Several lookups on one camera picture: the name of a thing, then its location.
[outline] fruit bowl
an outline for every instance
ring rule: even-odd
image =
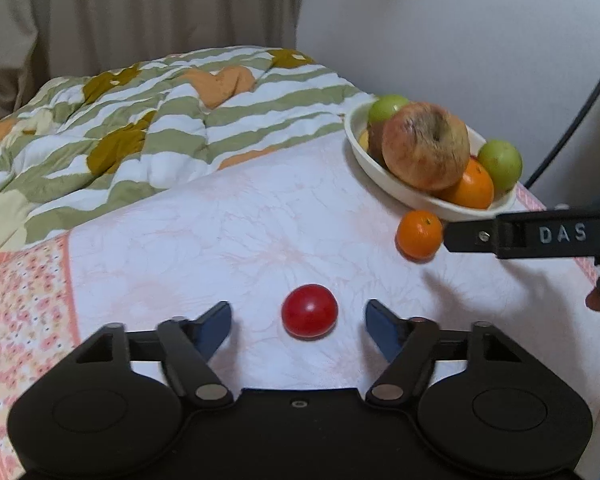
[[[499,197],[499,199],[494,200],[488,209],[471,209],[422,193],[394,177],[389,171],[374,161],[358,142],[358,138],[366,129],[366,119],[372,104],[373,101],[362,103],[350,111],[345,116],[344,129],[357,162],[371,180],[378,184],[385,192],[409,207],[426,209],[436,214],[439,218],[450,222],[493,218],[511,209],[516,201],[515,188]],[[470,127],[466,129],[469,132],[471,154],[477,155],[478,150],[480,150],[480,147],[486,140]]]

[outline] silver screw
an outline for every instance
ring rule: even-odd
[[[371,390],[371,395],[379,400],[398,400],[403,394],[404,390],[395,384],[378,384]]]
[[[202,400],[220,400],[228,390],[222,384],[203,384],[196,390],[196,397]]]

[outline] cherry tomato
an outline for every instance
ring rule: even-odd
[[[336,323],[338,303],[328,288],[311,283],[293,290],[282,304],[282,325],[291,335],[315,338]]]

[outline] green plum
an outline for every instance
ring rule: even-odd
[[[489,173],[496,191],[509,191],[522,175],[522,156],[506,140],[488,140],[477,158]]]
[[[408,103],[409,100],[401,95],[384,95],[369,108],[368,123],[373,124],[390,119],[400,108]]]

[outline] green and white striped comforter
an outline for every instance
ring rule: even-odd
[[[227,66],[247,67],[253,89],[209,110],[182,75]],[[53,79],[0,121],[0,251],[341,130],[342,114],[368,99],[309,58],[253,46],[167,56],[95,78]]]

